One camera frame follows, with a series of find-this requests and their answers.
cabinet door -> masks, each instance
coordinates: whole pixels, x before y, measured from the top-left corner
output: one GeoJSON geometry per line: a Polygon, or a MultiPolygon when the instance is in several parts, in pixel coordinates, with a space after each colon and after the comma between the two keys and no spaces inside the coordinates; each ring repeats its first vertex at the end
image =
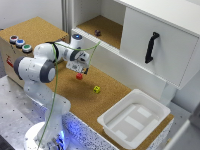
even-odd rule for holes
{"type": "Polygon", "coordinates": [[[120,54],[179,86],[197,40],[198,37],[127,8],[120,54]],[[153,60],[146,64],[145,56],[153,32],[160,37],[154,41],[153,60]]]}

white robotic arm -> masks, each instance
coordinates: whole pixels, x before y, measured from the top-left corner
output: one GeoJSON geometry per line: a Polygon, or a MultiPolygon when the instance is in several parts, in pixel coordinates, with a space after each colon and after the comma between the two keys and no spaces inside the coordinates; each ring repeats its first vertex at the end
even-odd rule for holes
{"type": "MultiPolygon", "coordinates": [[[[82,73],[84,68],[86,70],[89,68],[89,54],[84,51],[73,50],[81,49],[82,42],[82,36],[75,34],[72,35],[70,44],[63,41],[43,43],[35,47],[33,52],[34,58],[20,57],[14,63],[15,73],[20,79],[25,81],[24,91],[27,96],[47,107],[45,125],[52,107],[54,93],[44,83],[49,83],[54,79],[56,74],[54,62],[61,60],[61,58],[68,61],[67,68],[76,72],[82,73]]],[[[56,94],[52,115],[42,140],[42,150],[49,150],[49,143],[55,142],[57,135],[63,130],[62,115],[68,113],[70,107],[70,102],[66,98],[56,94]]],[[[42,138],[45,125],[38,132],[37,137],[35,137],[36,145],[42,138]]]]}

white plastic bin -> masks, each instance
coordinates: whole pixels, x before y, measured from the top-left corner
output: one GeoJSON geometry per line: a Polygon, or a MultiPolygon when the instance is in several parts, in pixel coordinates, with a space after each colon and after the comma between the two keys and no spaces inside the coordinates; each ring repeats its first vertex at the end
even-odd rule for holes
{"type": "Polygon", "coordinates": [[[136,149],[169,115],[170,109],[133,90],[98,118],[105,133],[126,149],[136,149]]]}

brown cardboard box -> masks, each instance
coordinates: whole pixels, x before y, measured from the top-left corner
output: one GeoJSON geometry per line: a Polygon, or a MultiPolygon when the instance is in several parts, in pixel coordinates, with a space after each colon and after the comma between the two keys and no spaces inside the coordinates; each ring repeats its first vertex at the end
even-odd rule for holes
{"type": "Polygon", "coordinates": [[[10,44],[9,39],[12,35],[17,35],[20,39],[25,40],[26,44],[32,46],[33,50],[38,44],[57,41],[59,39],[69,43],[69,35],[66,32],[39,17],[0,31],[0,51],[6,74],[22,87],[24,81],[19,80],[15,74],[13,64],[18,57],[33,57],[33,53],[25,54],[21,49],[10,44]]]}

black cabinet handle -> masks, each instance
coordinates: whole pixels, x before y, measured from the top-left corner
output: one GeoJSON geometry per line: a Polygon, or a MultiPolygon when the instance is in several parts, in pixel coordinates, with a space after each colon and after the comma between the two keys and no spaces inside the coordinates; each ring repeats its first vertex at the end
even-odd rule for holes
{"type": "Polygon", "coordinates": [[[153,57],[151,57],[151,53],[153,50],[153,45],[154,45],[154,40],[157,39],[160,35],[156,32],[153,32],[153,36],[151,37],[150,41],[149,41],[149,45],[148,45],[148,49],[147,49],[147,54],[145,57],[145,63],[148,64],[149,62],[151,62],[153,60],[153,57]]]}

